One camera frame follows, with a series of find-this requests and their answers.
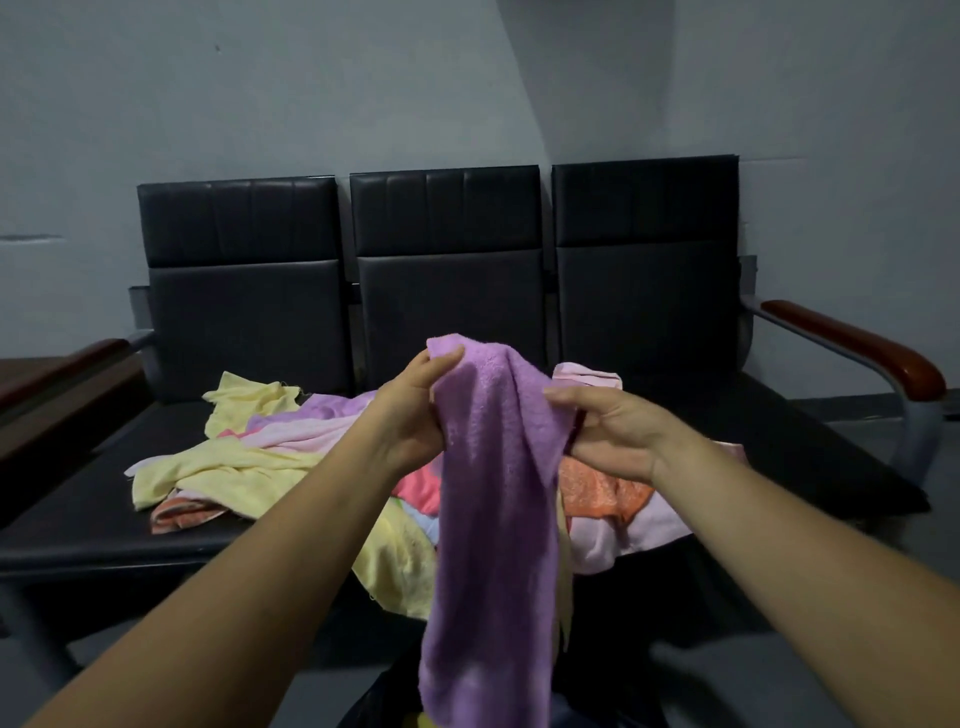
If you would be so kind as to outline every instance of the gray wall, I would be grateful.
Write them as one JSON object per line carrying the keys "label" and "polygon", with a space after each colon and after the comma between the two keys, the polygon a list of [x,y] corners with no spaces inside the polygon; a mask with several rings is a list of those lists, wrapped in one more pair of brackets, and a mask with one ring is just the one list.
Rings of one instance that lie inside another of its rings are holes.
{"label": "gray wall", "polygon": [[[0,356],[132,326],[139,182],[741,155],[758,293],[960,385],[960,7],[859,0],[0,0]],[[878,376],[757,325],[788,397]]]}

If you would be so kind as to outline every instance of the metal chair leg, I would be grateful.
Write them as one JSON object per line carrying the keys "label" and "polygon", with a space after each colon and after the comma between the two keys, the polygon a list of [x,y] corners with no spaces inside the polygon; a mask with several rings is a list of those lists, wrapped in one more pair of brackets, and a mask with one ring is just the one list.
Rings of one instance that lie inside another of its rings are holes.
{"label": "metal chair leg", "polygon": [[40,677],[58,691],[83,669],[67,646],[58,641],[36,609],[13,584],[0,584],[0,616],[20,642]]}

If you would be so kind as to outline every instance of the hand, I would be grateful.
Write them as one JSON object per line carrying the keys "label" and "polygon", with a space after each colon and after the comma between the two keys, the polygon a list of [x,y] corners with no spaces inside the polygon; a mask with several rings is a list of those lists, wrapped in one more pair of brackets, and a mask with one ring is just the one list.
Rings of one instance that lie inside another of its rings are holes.
{"label": "hand", "polygon": [[406,369],[380,387],[364,411],[362,419],[377,427],[377,437],[386,446],[386,457],[397,478],[423,467],[443,451],[444,433],[437,424],[430,388],[463,356],[463,347],[433,359],[427,350],[420,352]]}
{"label": "hand", "polygon": [[584,426],[570,454],[598,471],[656,487],[664,448],[692,433],[650,401],[611,387],[549,387],[553,404],[584,410]]}

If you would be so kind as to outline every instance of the pile of towels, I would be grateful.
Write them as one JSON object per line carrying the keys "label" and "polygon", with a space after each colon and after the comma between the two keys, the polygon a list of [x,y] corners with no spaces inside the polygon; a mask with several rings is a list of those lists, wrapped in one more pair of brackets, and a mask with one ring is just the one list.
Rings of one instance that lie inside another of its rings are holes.
{"label": "pile of towels", "polygon": [[[574,413],[550,406],[543,387],[622,388],[617,375],[565,363],[551,380],[504,345],[457,334],[427,342],[432,355],[460,345],[463,361],[434,387],[446,449],[397,483],[353,570],[385,609],[427,619],[420,695],[433,720],[545,726],[553,662],[569,639],[572,574],[690,531],[649,485],[564,456]],[[208,439],[131,466],[133,504],[154,507],[156,534],[227,511],[259,518],[374,394],[298,405],[297,387],[224,373],[204,395],[214,404]]]}

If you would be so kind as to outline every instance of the person's right hand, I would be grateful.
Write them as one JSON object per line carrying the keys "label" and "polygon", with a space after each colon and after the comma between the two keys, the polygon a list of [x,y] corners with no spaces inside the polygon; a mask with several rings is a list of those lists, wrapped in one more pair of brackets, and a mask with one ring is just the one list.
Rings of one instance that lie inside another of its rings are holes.
{"label": "person's right hand", "polygon": [[692,433],[667,410],[611,387],[548,387],[552,404],[587,414],[570,454],[598,471],[656,486],[664,448]]}

